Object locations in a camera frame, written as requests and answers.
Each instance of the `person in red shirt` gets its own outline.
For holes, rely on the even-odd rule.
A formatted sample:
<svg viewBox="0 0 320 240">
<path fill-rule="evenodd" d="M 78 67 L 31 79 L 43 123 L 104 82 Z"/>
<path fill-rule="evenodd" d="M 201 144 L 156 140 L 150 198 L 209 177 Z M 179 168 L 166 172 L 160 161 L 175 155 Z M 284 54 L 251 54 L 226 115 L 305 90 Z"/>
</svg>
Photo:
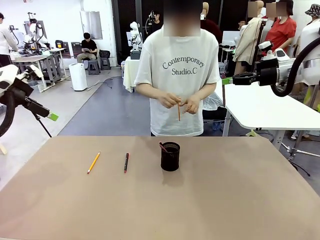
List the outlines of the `person in red shirt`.
<svg viewBox="0 0 320 240">
<path fill-rule="evenodd" d="M 200 21 L 201 29 L 207 30 L 209 33 L 212 33 L 219 44 L 222 43 L 222 32 L 219 29 L 219 26 L 212 20 L 207 19 L 207 14 L 209 12 L 209 4 L 207 2 L 203 3 L 203 11 L 202 14 L 205 16 L 204 20 Z"/>
<path fill-rule="evenodd" d="M 296 21 L 290 17 L 294 14 L 294 2 L 293 0 L 280 0 L 279 3 L 286 3 L 286 16 L 282 16 L 281 19 L 276 19 L 272 28 L 267 33 L 265 40 L 273 43 L 273 52 L 276 49 L 283 49 L 287 52 L 288 46 L 292 43 L 297 29 Z"/>
</svg>

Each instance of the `black bag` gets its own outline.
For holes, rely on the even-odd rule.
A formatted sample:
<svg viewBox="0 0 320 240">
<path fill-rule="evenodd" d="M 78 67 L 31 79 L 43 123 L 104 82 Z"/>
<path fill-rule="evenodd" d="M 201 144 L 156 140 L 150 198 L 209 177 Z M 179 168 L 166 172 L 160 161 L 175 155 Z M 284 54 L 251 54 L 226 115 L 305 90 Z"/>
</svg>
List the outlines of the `black bag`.
<svg viewBox="0 0 320 240">
<path fill-rule="evenodd" d="M 100 58 L 110 58 L 110 51 L 100 50 L 99 55 Z"/>
</svg>

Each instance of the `maroon sweater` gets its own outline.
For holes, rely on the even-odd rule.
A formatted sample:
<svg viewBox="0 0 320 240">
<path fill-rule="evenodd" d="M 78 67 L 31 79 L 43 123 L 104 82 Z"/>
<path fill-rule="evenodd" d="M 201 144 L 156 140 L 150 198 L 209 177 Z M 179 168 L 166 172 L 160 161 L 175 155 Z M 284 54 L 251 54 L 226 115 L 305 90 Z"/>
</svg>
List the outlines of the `maroon sweater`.
<svg viewBox="0 0 320 240">
<path fill-rule="evenodd" d="M 207 30 L 209 33 L 212 33 L 219 44 L 222 43 L 222 32 L 214 21 L 210 19 L 201 20 L 200 25 L 202 29 Z"/>
</svg>

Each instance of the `green tape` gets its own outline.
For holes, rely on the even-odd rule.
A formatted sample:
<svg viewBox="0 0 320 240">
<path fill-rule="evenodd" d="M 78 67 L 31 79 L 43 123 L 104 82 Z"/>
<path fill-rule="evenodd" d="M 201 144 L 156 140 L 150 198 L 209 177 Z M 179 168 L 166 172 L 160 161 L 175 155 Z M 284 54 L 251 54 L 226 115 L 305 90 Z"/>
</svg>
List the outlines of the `green tape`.
<svg viewBox="0 0 320 240">
<path fill-rule="evenodd" d="M 232 77 L 227 77 L 222 79 L 222 85 L 228 85 L 228 84 L 232 84 Z"/>
<path fill-rule="evenodd" d="M 47 116 L 48 119 L 51 119 L 52 121 L 57 121 L 59 116 L 50 112 L 50 114 Z"/>
</svg>

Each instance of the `white tablecloth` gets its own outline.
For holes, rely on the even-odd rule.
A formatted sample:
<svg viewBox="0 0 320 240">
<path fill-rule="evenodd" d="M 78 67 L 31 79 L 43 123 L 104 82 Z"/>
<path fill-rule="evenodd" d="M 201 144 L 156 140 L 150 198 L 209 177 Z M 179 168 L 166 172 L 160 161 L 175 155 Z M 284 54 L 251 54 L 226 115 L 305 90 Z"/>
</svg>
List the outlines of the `white tablecloth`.
<svg viewBox="0 0 320 240">
<path fill-rule="evenodd" d="M 140 60 L 131 60 L 129 56 L 125 60 L 123 85 L 130 93 L 133 92 L 133 88 L 136 86 L 134 82 L 138 73 L 139 63 Z"/>
</svg>

